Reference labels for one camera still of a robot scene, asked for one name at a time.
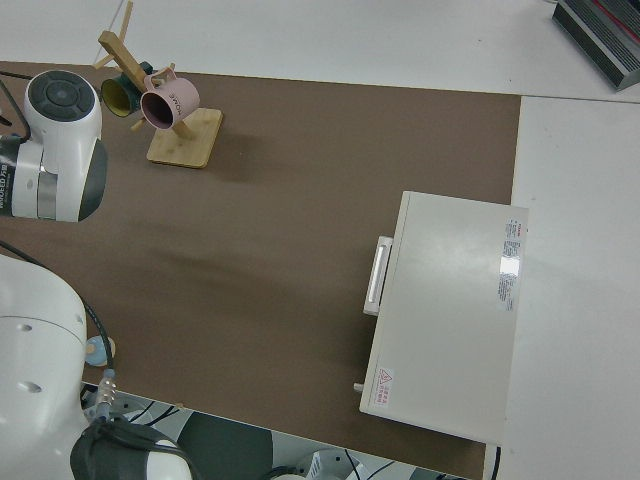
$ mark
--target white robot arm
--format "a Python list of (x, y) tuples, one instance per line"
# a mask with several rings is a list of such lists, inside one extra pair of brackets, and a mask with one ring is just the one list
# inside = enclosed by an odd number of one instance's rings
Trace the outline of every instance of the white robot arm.
[[(49, 71), (30, 81), (24, 108), (27, 135), (0, 137), (0, 216), (83, 220), (106, 184), (96, 92), (74, 73)], [(111, 418), (108, 393), (85, 416), (87, 308), (46, 268), (0, 255), (0, 479), (197, 478), (169, 438)]]
[(24, 118), (30, 138), (0, 137), (0, 215), (68, 222), (91, 215), (107, 177), (93, 87), (75, 73), (41, 73), (27, 85)]

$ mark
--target sticker label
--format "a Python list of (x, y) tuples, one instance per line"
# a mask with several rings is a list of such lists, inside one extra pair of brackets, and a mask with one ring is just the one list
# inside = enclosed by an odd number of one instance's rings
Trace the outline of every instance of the sticker label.
[(11, 197), (19, 148), (20, 138), (0, 138), (0, 216), (13, 216)]
[(518, 277), (522, 252), (524, 225), (515, 218), (507, 221), (504, 229), (504, 244), (500, 259), (500, 278), (498, 281), (498, 309), (513, 311), (518, 294)]
[(376, 407), (387, 408), (391, 398), (391, 387), (395, 372), (390, 368), (378, 368), (378, 379), (376, 381), (375, 397), (373, 404)]

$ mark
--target brown table mat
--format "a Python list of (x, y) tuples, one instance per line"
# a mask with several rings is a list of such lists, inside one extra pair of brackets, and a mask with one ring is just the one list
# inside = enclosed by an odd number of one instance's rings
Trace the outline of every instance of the brown table mat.
[[(96, 86), (115, 75), (64, 68)], [(0, 238), (94, 306), (123, 391), (480, 478), (484, 445), (360, 413), (352, 385), (375, 328), (362, 307), (376, 241), (403, 190), (509, 203), (520, 98), (185, 76), (225, 114), (206, 169), (148, 162), (151, 127), (103, 108), (100, 209), (80, 224), (0, 218)], [(5, 83), (21, 104), (26, 82)]]

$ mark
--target cable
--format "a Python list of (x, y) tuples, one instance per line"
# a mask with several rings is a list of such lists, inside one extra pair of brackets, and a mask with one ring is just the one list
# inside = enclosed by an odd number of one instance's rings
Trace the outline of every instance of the cable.
[(4, 70), (0, 70), (0, 75), (4, 75), (5, 77), (21, 78), (23, 80), (33, 79), (33, 77), (30, 75), (22, 75), (21, 73), (5, 72)]
[(139, 419), (142, 415), (144, 415), (145, 413), (147, 413), (149, 411), (149, 409), (153, 406), (153, 404), (156, 403), (155, 400), (153, 400), (149, 405), (147, 405), (146, 407), (144, 407), (144, 410), (142, 410), (140, 413), (138, 413), (137, 415), (134, 415), (133, 417), (131, 417), (129, 419), (129, 422), (133, 423), (135, 422), (137, 419)]
[[(5, 250), (8, 250), (14, 255), (17, 255), (18, 257), (22, 258), (24, 261), (28, 263), (32, 263), (33, 265), (37, 265), (38, 267), (44, 268), (45, 270), (49, 270), (51, 273), (54, 273), (49, 267), (39, 262), (38, 260), (33, 258), (31, 255), (28, 255), (27, 253), (23, 252), (19, 248), (14, 247), (10, 243), (0, 240), (0, 247), (4, 248)], [(102, 321), (98, 318), (98, 315), (93, 310), (91, 305), (89, 305), (87, 301), (82, 297), (80, 297), (80, 300), (82, 300), (84, 310), (85, 312), (87, 312), (87, 314), (93, 321), (93, 324), (96, 326), (96, 329), (100, 334), (100, 338), (102, 339), (102, 343), (104, 344), (104, 350), (107, 355), (107, 368), (110, 368), (113, 370), (114, 369), (113, 368), (113, 352), (111, 352), (111, 342), (109, 342), (109, 336), (107, 335), (107, 330), (104, 328)]]
[(260, 477), (260, 480), (273, 480), (274, 478), (277, 479), (282, 475), (292, 474), (296, 472), (297, 472), (297, 469), (295, 467), (287, 467), (287, 466), (275, 467), (269, 470), (264, 475), (262, 475)]
[(496, 447), (496, 460), (493, 464), (493, 473), (491, 474), (491, 480), (496, 480), (498, 478), (498, 470), (500, 469), (501, 453), (502, 453), (502, 449), (500, 447)]
[(18, 104), (13, 99), (11, 92), (7, 87), (5, 87), (4, 82), (2, 80), (0, 80), (0, 89), (2, 89), (4, 94), (7, 96), (7, 100), (9, 100), (11, 107), (15, 110), (16, 115), (18, 115), (18, 118), (20, 119), (20, 123), (22, 123), (22, 126), (24, 127), (25, 133), (24, 133), (24, 136), (20, 137), (20, 143), (25, 143), (27, 140), (31, 138), (31, 127), (29, 126), (27, 119), (24, 118), (24, 115), (22, 114), (22, 110), (20, 110), (20, 107), (18, 107)]
[(176, 413), (178, 413), (178, 409), (176, 409), (175, 411), (173, 410), (173, 405), (171, 405), (169, 408), (167, 408), (161, 415), (159, 415), (157, 418), (154, 418), (153, 420), (151, 420), (149, 423), (145, 423), (145, 425), (147, 427), (150, 427), (151, 425), (155, 425), (156, 423), (158, 423), (160, 420), (164, 420), (167, 417), (170, 417), (171, 415), (174, 415)]
[(369, 477), (367, 478), (367, 480), (371, 480), (375, 475), (377, 475), (378, 473), (380, 473), (382, 470), (384, 470), (387, 467), (390, 467), (391, 465), (393, 465), (394, 461), (391, 461), (389, 463), (387, 463), (386, 465), (383, 465), (382, 467), (380, 467), (378, 470), (376, 470), (375, 472), (373, 472), (371, 475), (369, 475)]
[(353, 458), (351, 458), (351, 455), (349, 455), (349, 451), (346, 448), (344, 449), (344, 453), (347, 454), (347, 458), (349, 459), (349, 462), (351, 463), (351, 468), (353, 468), (353, 471), (355, 472), (356, 477), (358, 477), (358, 480), (362, 480), (360, 478), (360, 474), (358, 473), (358, 469), (356, 468), (356, 464), (353, 463)]

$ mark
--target wooden peg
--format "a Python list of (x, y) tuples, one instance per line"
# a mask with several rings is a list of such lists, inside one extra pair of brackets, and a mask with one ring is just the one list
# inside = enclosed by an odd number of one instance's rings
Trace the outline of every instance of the wooden peg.
[(98, 42), (100, 42), (100, 45), (102, 45), (107, 52), (113, 55), (113, 59), (120, 68), (122, 68), (124, 74), (131, 80), (136, 88), (141, 92), (146, 91), (147, 88), (144, 86), (144, 77), (146, 77), (147, 74), (138, 62), (136, 62), (136, 59), (133, 58), (133, 55), (127, 50), (127, 47), (124, 46), (118, 36), (113, 32), (105, 30), (100, 35), (100, 38), (98, 38)]
[(193, 140), (196, 138), (194, 131), (191, 130), (184, 122), (178, 122), (172, 128), (180, 138), (184, 138), (185, 140)]
[(140, 128), (142, 128), (142, 125), (144, 125), (145, 123), (147, 123), (147, 119), (142, 117), (140, 120), (138, 120), (136, 123), (134, 123), (133, 125), (131, 125), (131, 131), (132, 132), (137, 132), (138, 130), (140, 130)]
[(118, 38), (121, 42), (124, 42), (124, 37), (127, 34), (127, 28), (129, 28), (129, 20), (131, 20), (131, 11), (133, 10), (133, 2), (129, 0), (127, 7), (124, 11), (124, 17), (122, 18), (122, 25), (120, 25), (120, 34)]
[(107, 55), (105, 57), (102, 57), (100, 60), (98, 60), (96, 63), (93, 64), (93, 68), (95, 68), (96, 70), (100, 70), (111, 60), (113, 60), (113, 55)]

